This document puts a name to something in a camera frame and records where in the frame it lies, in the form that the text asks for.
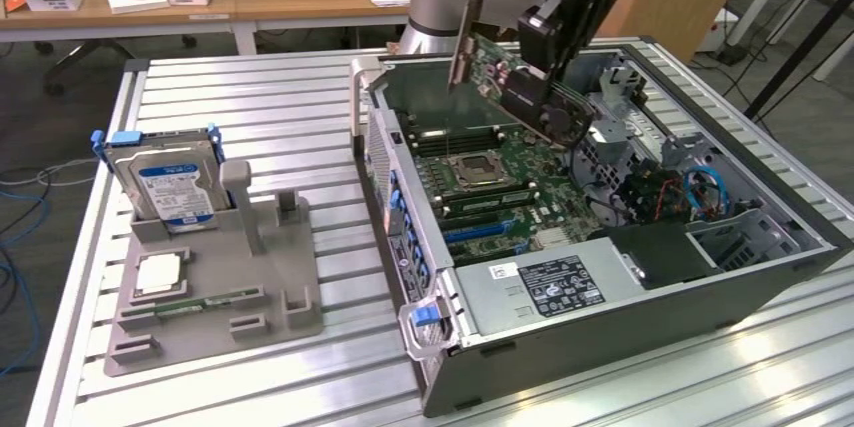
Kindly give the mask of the black stand pole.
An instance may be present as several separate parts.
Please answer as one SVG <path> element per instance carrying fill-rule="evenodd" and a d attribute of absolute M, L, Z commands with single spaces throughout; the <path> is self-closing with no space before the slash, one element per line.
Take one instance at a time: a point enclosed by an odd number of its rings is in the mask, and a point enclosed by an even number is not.
<path fill-rule="evenodd" d="M 818 45 L 819 41 L 823 39 L 825 35 L 830 31 L 831 27 L 834 26 L 853 3 L 854 0 L 835 0 L 821 20 L 815 23 L 803 41 L 801 42 L 794 52 L 786 59 L 785 63 L 779 67 L 778 71 L 775 72 L 774 76 L 769 80 L 762 91 L 751 101 L 747 109 L 745 110 L 743 115 L 749 120 L 758 120 L 761 118 L 759 113 L 765 108 L 769 100 L 799 67 L 801 63 L 806 59 L 807 54 Z"/>

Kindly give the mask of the blue expansion slot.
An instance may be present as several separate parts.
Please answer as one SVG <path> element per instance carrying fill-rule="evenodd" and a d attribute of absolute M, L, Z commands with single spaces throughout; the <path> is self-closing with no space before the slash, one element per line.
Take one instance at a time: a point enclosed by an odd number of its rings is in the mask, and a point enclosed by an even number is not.
<path fill-rule="evenodd" d="M 459 231 L 444 233 L 443 240 L 446 243 L 458 243 L 484 237 L 503 235 L 510 232 L 514 225 L 514 220 L 506 220 L 484 226 L 471 227 Z"/>

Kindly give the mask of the wooden desk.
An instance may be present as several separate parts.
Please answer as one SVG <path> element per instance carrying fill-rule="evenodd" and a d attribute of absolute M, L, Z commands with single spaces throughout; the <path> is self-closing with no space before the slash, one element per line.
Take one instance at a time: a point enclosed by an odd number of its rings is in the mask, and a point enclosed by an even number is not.
<path fill-rule="evenodd" d="M 379 7 L 371 0 L 212 0 L 207 6 L 112 14 L 107 0 L 83 0 L 76 11 L 4 11 L 0 42 L 125 38 L 228 32 L 238 53 L 256 53 L 260 30 L 398 25 L 404 7 Z"/>

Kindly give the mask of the green RAM stick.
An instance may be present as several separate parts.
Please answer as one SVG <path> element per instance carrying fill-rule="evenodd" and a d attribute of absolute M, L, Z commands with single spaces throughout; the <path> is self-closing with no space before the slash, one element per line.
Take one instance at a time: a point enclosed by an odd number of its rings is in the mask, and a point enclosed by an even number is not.
<path fill-rule="evenodd" d="M 120 319 L 153 315 L 155 317 L 170 317 L 184 314 L 194 314 L 206 310 L 236 306 L 240 301 L 263 296 L 262 287 L 238 289 L 235 291 L 187 300 L 170 301 L 153 304 L 148 307 L 133 307 L 119 312 Z"/>

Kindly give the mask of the Nvidia graphics card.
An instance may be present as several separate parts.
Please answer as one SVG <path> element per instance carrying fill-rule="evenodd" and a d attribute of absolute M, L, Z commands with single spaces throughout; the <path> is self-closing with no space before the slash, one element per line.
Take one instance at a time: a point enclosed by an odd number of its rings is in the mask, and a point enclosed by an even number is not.
<path fill-rule="evenodd" d="M 483 0 L 466 0 L 448 88 L 470 83 L 503 114 L 554 146 L 568 150 L 585 139 L 595 117 L 587 98 L 535 73 L 520 56 L 480 34 Z"/>

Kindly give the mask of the metal CPU socket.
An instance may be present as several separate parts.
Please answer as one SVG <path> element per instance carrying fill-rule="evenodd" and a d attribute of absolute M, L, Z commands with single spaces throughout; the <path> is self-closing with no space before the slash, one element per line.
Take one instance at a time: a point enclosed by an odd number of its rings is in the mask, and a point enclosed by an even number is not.
<path fill-rule="evenodd" d="M 500 155 L 494 151 L 456 155 L 448 159 L 448 165 L 463 190 L 495 187 L 510 182 Z"/>

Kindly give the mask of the blue case latch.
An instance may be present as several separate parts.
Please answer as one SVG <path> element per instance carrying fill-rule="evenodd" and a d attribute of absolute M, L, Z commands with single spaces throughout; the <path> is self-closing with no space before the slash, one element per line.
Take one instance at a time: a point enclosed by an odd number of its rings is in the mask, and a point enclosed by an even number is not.
<path fill-rule="evenodd" d="M 410 321 L 414 327 L 444 326 L 444 317 L 436 305 L 416 307 L 410 314 Z"/>

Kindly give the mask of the grey power supply unit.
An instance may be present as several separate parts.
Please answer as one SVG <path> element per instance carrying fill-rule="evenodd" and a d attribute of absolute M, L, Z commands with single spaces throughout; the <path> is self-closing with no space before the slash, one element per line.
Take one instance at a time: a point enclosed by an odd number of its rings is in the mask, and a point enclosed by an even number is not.
<path fill-rule="evenodd" d="M 506 334 L 638 297 L 645 288 L 633 267 L 602 238 L 458 268 L 476 332 Z"/>

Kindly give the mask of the installed RAM stick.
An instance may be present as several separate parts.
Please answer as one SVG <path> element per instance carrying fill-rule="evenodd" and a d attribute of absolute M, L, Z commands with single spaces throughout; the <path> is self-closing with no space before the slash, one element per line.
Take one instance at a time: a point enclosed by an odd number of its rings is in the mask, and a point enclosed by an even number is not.
<path fill-rule="evenodd" d="M 447 217 L 474 215 L 475 213 L 511 209 L 528 206 L 539 199 L 538 190 L 520 190 L 499 192 L 475 197 L 447 199 L 439 208 L 440 214 Z"/>

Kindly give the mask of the silver chipset heatsink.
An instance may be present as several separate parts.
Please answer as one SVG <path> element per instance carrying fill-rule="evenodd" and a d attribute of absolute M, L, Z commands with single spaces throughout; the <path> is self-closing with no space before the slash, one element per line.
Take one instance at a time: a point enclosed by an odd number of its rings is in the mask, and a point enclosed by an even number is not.
<path fill-rule="evenodd" d="M 539 230 L 534 235 L 534 240 L 540 250 L 571 245 L 575 243 L 575 240 L 570 236 L 570 233 L 560 227 L 551 227 Z"/>

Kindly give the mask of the metal disk bay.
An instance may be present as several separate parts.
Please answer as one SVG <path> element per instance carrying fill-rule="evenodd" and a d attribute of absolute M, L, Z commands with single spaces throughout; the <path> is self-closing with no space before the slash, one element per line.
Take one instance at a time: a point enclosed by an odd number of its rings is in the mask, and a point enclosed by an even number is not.
<path fill-rule="evenodd" d="M 714 222 L 694 221 L 687 233 L 717 268 L 731 271 L 802 251 L 798 242 L 777 221 L 759 209 Z"/>

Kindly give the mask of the silver CPU chip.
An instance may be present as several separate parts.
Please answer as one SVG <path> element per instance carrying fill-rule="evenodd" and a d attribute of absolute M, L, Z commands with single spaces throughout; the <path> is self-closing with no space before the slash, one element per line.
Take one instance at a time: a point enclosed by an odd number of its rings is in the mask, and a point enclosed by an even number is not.
<path fill-rule="evenodd" d="M 135 292 L 139 296 L 170 291 L 180 281 L 182 257 L 175 253 L 145 257 L 139 264 Z"/>

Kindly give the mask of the open black PC case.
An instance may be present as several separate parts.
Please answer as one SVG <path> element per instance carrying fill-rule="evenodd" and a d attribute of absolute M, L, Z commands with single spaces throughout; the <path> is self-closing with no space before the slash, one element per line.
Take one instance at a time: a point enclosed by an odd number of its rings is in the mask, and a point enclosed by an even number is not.
<path fill-rule="evenodd" d="M 372 234 L 391 289 L 403 349 L 422 411 L 456 413 L 490 400 L 582 373 L 739 323 L 789 287 L 854 256 L 843 229 L 854 208 L 829 198 L 774 140 L 653 41 L 621 39 L 587 49 L 559 81 L 586 97 L 627 97 L 669 131 L 662 161 L 630 157 L 629 169 L 572 174 L 564 150 L 503 114 L 474 85 L 448 88 L 452 55 L 375 55 L 350 67 L 354 156 Z M 601 229 L 633 222 L 617 189 L 627 174 L 675 170 L 690 205 L 685 226 L 759 209 L 802 251 L 645 292 L 598 310 L 528 329 L 476 332 L 438 227 L 407 133 L 418 129 L 515 125 L 555 148 L 586 192 Z M 416 328 L 410 314 L 436 305 L 444 326 Z"/>

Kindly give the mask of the black chair base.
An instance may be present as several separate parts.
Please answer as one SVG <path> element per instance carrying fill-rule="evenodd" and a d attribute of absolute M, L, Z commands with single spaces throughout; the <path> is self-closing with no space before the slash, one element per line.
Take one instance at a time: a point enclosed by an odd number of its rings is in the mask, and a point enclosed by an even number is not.
<path fill-rule="evenodd" d="M 135 59 L 135 55 L 115 39 L 88 39 L 53 64 L 43 75 L 43 90 L 49 96 L 64 93 L 64 86 L 59 82 L 60 75 L 68 71 L 96 50 L 108 49 L 124 60 Z"/>

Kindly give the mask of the green motherboard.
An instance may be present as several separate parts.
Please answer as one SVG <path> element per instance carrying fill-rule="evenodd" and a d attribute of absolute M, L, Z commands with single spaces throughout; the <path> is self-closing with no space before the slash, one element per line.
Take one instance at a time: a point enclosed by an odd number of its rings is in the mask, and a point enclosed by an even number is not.
<path fill-rule="evenodd" d="M 446 243 L 458 267 L 512 255 L 540 251 L 535 233 L 560 227 L 575 243 L 589 240 L 602 221 L 586 200 L 586 192 L 568 176 L 562 153 L 527 129 L 515 125 L 418 129 L 407 133 L 407 146 L 442 234 L 514 220 L 503 235 Z M 511 177 L 504 185 L 463 190 L 448 159 L 464 153 L 494 151 L 500 155 Z M 447 199 L 499 192 L 538 190 L 539 199 L 528 206 L 444 217 L 439 208 Z"/>

